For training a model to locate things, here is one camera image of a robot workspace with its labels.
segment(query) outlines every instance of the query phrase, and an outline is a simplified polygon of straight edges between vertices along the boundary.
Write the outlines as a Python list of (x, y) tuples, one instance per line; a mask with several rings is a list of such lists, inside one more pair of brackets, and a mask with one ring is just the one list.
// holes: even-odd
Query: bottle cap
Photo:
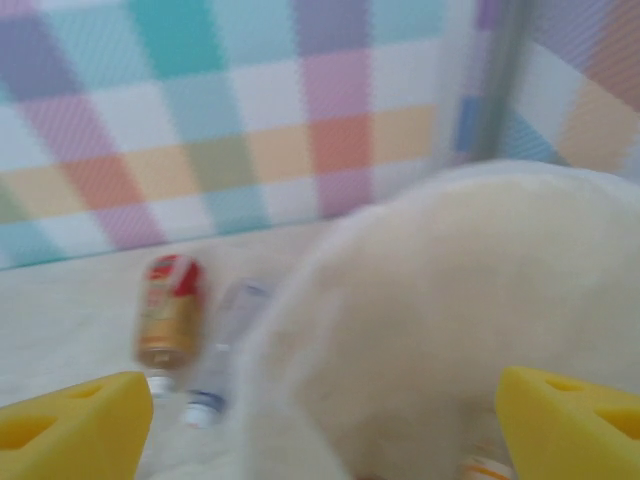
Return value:
[(147, 378), (149, 390), (154, 400), (162, 400), (173, 391), (173, 380), (165, 376), (155, 376)]
[(184, 412), (184, 423), (194, 428), (212, 427), (218, 419), (218, 412), (201, 403), (190, 403)]

